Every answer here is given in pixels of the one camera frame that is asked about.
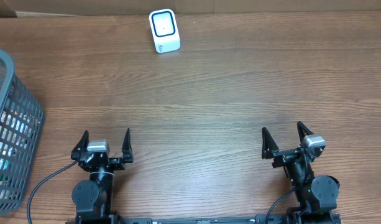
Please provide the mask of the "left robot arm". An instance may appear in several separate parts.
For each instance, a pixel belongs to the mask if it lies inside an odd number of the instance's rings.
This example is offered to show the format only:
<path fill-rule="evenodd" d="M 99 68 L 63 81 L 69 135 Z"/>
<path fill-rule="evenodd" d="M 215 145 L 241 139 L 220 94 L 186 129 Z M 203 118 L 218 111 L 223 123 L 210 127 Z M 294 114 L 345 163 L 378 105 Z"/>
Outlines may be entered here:
<path fill-rule="evenodd" d="M 85 131 L 71 152 L 71 159 L 80 168 L 89 172 L 88 180 L 77 183 L 72 191 L 76 207 L 75 223 L 123 223 L 123 218 L 111 210 L 114 173 L 124 170 L 134 161 L 131 146 L 131 131 L 128 129 L 122 144 L 122 156 L 109 157 L 107 140 L 89 139 Z"/>

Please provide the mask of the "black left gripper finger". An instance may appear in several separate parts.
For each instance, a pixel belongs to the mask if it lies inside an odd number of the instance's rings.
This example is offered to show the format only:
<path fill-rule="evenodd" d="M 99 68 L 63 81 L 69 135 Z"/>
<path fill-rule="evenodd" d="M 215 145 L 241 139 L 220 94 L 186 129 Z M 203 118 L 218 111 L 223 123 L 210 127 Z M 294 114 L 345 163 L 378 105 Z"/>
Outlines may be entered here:
<path fill-rule="evenodd" d="M 131 131 L 127 128 L 126 134 L 124 136 L 124 141 L 122 144 L 122 154 L 123 158 L 133 158 L 132 146 L 131 146 Z"/>
<path fill-rule="evenodd" d="M 86 150 L 87 145 L 89 143 L 89 132 L 87 130 L 84 131 L 81 139 L 76 144 L 76 146 L 71 151 L 72 153 L 81 153 L 82 151 Z"/>

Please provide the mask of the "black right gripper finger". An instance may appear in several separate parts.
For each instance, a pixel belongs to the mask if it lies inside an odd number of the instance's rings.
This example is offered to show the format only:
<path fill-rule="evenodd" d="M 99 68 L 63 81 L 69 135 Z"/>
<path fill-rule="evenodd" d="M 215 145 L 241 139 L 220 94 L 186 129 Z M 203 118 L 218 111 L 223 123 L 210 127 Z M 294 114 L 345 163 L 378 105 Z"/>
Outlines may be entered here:
<path fill-rule="evenodd" d="M 279 147 L 273 140 L 273 137 L 269 133 L 266 127 L 262 128 L 262 158 L 271 159 L 274 154 L 279 152 Z"/>
<path fill-rule="evenodd" d="M 314 133 L 310 131 L 302 121 L 297 122 L 297 130 L 301 143 L 310 143 Z"/>

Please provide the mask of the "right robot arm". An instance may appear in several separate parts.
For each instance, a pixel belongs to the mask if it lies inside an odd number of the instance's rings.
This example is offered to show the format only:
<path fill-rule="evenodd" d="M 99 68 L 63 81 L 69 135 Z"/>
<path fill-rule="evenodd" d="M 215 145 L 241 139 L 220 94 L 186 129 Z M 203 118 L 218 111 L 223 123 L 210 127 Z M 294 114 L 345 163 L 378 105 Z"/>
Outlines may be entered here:
<path fill-rule="evenodd" d="M 337 208 L 340 183 L 330 175 L 315 176 L 311 163 L 326 147 L 324 137 L 310 131 L 301 121 L 297 122 L 300 143 L 297 147 L 281 151 L 266 127 L 262 128 L 262 158 L 272 159 L 272 167 L 283 168 L 291 182 L 291 190 L 269 208 L 264 217 L 256 215 L 262 223 L 341 223 Z M 295 194 L 296 207 L 286 213 L 273 215 L 274 208 L 289 195 Z"/>

